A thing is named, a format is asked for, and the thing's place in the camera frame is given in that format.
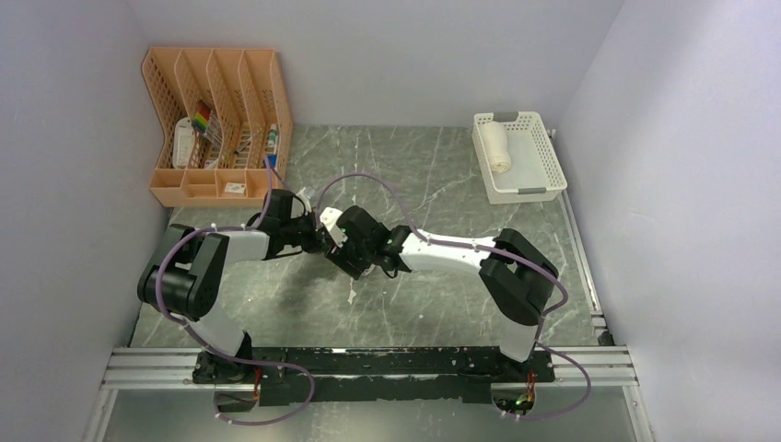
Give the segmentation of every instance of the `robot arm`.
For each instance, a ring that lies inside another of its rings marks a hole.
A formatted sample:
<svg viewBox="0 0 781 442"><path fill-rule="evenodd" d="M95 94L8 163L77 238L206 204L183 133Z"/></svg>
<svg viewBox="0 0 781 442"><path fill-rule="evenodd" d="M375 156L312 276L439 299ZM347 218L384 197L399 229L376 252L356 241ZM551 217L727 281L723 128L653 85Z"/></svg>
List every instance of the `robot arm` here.
<svg viewBox="0 0 781 442"><path fill-rule="evenodd" d="M502 353L528 358L534 332L554 287L525 266L512 269L511 260L482 250L439 246L412 234L408 226L388 230L364 209L343 213L326 208L317 229L314 214L292 192L274 190L269 211L257 230L219 232L193 239L166 270L163 297L172 315L187 320L204 340L228 355L251 359L250 336L216 303L225 264L267 261L300 252L324 252L325 257L354 279L378 266L389 277L398 272L442 271L479 277L506 319ZM192 227L172 225L143 273L138 296L157 308L155 282L165 255ZM504 229L495 238L454 238L424 235L508 250L558 273L517 231Z"/></svg>

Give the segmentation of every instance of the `gray marble surface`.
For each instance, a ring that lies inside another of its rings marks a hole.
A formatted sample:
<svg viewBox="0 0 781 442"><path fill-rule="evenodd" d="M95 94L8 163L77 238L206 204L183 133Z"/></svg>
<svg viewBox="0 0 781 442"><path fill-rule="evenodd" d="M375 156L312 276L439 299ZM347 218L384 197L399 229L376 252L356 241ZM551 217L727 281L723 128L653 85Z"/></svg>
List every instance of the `gray marble surface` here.
<svg viewBox="0 0 781 442"><path fill-rule="evenodd" d="M293 189L321 189L332 178L365 171L400 190L414 222L451 236L487 237L515 228L559 269L569 302L551 314L543 341L595 345L590 301L582 283L560 201L491 205L472 146L471 129L448 127L297 126L287 180ZM403 224L392 197L370 180L350 178L327 205L358 204L386 226ZM183 208L171 222L235 226L257 209ZM549 305L560 299L554 293ZM479 278L453 273L376 271L353 281L318 255L226 268L219 301L255 345L426 346L498 344L503 328ZM132 346L195 346L185 333L144 305Z"/></svg>

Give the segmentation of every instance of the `white remote control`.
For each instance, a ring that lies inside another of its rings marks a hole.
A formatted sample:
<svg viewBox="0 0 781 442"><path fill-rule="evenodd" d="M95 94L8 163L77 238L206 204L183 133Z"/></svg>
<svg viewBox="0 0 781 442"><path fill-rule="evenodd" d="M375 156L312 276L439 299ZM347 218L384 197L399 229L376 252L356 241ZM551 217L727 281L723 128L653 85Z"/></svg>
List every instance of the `white remote control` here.
<svg viewBox="0 0 781 442"><path fill-rule="evenodd" d="M173 167L184 169L187 162L190 161L192 148L195 146L195 131L192 128L190 119L182 118L176 123L173 133Z"/></svg>

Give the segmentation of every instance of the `wire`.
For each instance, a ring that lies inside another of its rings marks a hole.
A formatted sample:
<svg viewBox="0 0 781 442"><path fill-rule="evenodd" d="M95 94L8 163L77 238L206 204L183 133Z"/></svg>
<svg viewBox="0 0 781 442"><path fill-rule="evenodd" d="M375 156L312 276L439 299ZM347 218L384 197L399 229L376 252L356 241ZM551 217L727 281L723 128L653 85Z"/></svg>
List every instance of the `wire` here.
<svg viewBox="0 0 781 442"><path fill-rule="evenodd" d="M534 343L536 345L539 345L542 349L548 351L552 355L557 355L559 357L562 357L565 360L569 361L573 366L577 367L577 369L579 369L580 372L583 373L583 377L586 379L586 391L583 393L583 396L580 399L578 399L572 405L569 405L569 406L565 407L562 410L559 410L559 411L553 412L553 413L537 414L537 415L533 415L533 416L516 415L516 417L518 419L523 419L523 420L528 420L528 421L539 421L539 420L543 420L543 419L551 419L551 418L554 418L554 417L558 417L558 416L561 416L563 414L566 414L566 413L569 413L569 412L575 410L577 407L579 407L583 402L585 402L589 398L589 396L591 395L591 377L589 377L589 373L586 372L586 369L582 365L580 365L578 362L576 362L575 359L572 359L571 357L569 357L567 355L559 353L559 352L555 351L554 349L552 349L551 347L548 347L548 346L546 346L546 345L544 345L543 343L540 342L540 337L542 335L542 327L543 327L543 325L545 323L546 316L548 314L550 314L552 311L556 310L557 308L562 307L569 300L569 293L566 291L566 287L564 287L564 285L558 279L556 279L555 276L553 276L547 270L543 269L541 266L535 264L534 262L531 262L531 261L529 261L527 259L524 259L524 258L516 255L515 253L512 253L512 252L507 251L507 250L501 250L501 249L497 249L495 247L484 246L484 245L481 245L481 244L478 244L478 245L474 246L471 243L466 243L466 242L449 241L449 240L443 240L443 239L427 237L426 235L421 233L417 229L415 224L413 223L413 220L410 217L410 213L407 211L407 208L404 205L404 201L399 196L399 194L387 182L385 182L381 178L375 177L374 175L368 174L366 172L347 173L347 174L342 175L341 177L337 177L337 178L334 178L333 180L331 180L328 184L325 185L325 187L321 191L320 197L318 198L317 207L318 208L321 207L323 196L325 196L325 193L334 184L336 184L337 182L339 182L341 180L345 180L345 179L351 178L351 177L369 178L369 179L371 179L373 181L378 182L382 187L387 189L388 192L390 192L390 194L393 196L393 199L396 200L396 204L398 204L399 208L402 210L402 215L404 216L404 220L407 222L407 225L409 226L410 230L413 232L413 234L415 234L422 241L425 241L427 243L431 243L431 244L434 244L434 245L440 245L440 246L446 246L446 247L454 247L454 248L458 248L458 249L469 249L469 250L471 250L472 248L476 248L477 250L482 250L482 251L488 251L488 252L491 252L491 253L496 253L498 255L501 255L501 256L504 256L506 258L509 258L509 259L517 262L518 264L522 264L522 265L525 265L525 266L531 268L533 271L541 274L545 279L550 281L553 285L555 285L559 289L559 291L562 294L562 299L559 302L553 304L552 306L550 306L549 308L545 309L542 312L542 315L540 316L540 322L537 325L537 331L534 334Z"/></svg>
<svg viewBox="0 0 781 442"><path fill-rule="evenodd" d="M268 157L265 154L263 154L263 164L268 169L268 192L266 193L265 203L263 204L263 210L261 211L261 214L258 216L258 219L255 220L254 223L252 223L252 226L250 226L250 228L257 228L257 226L260 225L260 223L265 218L266 213L268 212L269 205L271 203L271 198L269 196L271 195L271 189L273 187L273 175L272 175L273 169L271 167L271 163L268 160ZM215 417L217 419L220 419L224 422L227 422L229 424L234 424L234 425L261 426L261 425L270 425L270 424L275 424L277 422L282 422L285 419L289 419L295 416L296 414L303 412L304 409L306 409L309 406L309 404L312 401L312 397L315 395L315 378L312 376L312 374L309 373L309 371L303 366L290 364L288 362L255 361L251 359L243 359L240 357L235 357L233 355L227 355L223 353L220 349L215 348L211 344L207 343L204 340L204 338L199 336L198 333L195 332L195 330L193 330L192 327L190 327L190 324L186 320L181 320L179 318L175 318L171 316L170 312L166 308L166 303L163 300L163 278L165 277L166 269L168 268L171 260L173 260L173 257L177 254L177 252L179 252L179 250L181 250L182 247L184 247L185 244L187 244L191 239L203 233L212 233L217 231L239 231L245 229L246 227L205 227L205 228L196 228L189 234L185 235L182 239L179 240L179 242L177 242L171 248L171 250L169 250L168 254L166 254L165 258L163 258L163 261L160 263L159 270L157 271L157 274L159 274L160 277L155 282L155 300L157 301L157 309L160 310L160 313L167 320L172 320L177 324L179 324L187 332L187 334L189 334L199 345L201 345L205 349L205 351L211 353L212 355L217 355L228 361L235 362L237 364L244 364L248 366L270 366L270 367L276 366L276 367L292 368L296 371L301 372L309 379L309 395L301 403L301 405L299 405L295 410L293 410L290 413L283 414L280 417L269 419L267 421L250 422L250 421L238 421L238 420L230 419L219 411L216 402L216 396L215 396L214 406L215 406L215 413L216 413Z"/></svg>

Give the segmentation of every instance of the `white label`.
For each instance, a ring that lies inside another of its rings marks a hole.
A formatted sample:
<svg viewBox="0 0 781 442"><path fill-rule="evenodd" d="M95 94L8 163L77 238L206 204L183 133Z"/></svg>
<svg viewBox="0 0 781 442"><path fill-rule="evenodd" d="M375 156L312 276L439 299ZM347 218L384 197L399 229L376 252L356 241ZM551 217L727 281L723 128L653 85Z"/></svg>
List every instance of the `white label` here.
<svg viewBox="0 0 781 442"><path fill-rule="evenodd" d="M244 191L246 190L247 186L245 184L238 182L228 182L225 184L225 193L237 193L239 195L243 195Z"/></svg>

